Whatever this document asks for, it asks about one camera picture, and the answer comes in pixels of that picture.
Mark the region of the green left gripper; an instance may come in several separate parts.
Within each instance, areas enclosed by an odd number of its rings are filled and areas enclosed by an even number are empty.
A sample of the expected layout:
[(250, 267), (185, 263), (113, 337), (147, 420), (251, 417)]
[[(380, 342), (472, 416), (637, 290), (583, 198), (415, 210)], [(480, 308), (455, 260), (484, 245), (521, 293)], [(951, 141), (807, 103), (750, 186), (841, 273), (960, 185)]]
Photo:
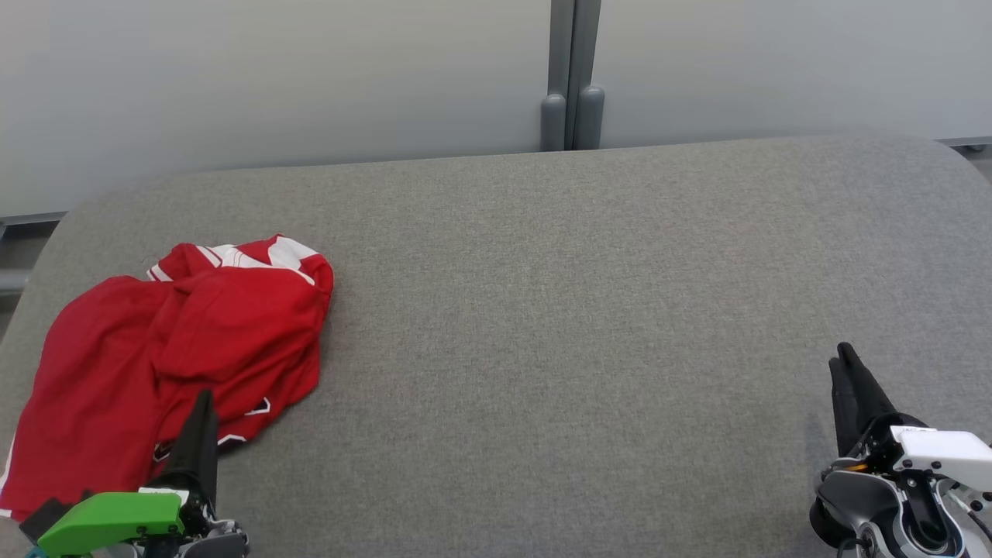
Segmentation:
[(47, 557), (86, 556), (124, 543), (176, 540), (189, 499), (215, 512), (219, 417), (212, 390), (201, 390), (171, 446), (160, 487), (183, 491), (100, 492), (68, 509), (36, 544)]

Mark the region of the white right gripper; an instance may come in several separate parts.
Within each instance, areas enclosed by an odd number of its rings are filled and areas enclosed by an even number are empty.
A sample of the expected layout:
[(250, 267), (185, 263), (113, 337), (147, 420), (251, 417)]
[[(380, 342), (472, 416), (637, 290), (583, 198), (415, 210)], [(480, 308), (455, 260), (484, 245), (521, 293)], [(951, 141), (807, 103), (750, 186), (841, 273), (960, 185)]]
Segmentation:
[(897, 413), (850, 343), (839, 343), (828, 367), (837, 449), (840, 458), (850, 455), (851, 472), (897, 484), (949, 480), (965, 490), (990, 491), (991, 449), (978, 435), (931, 428)]

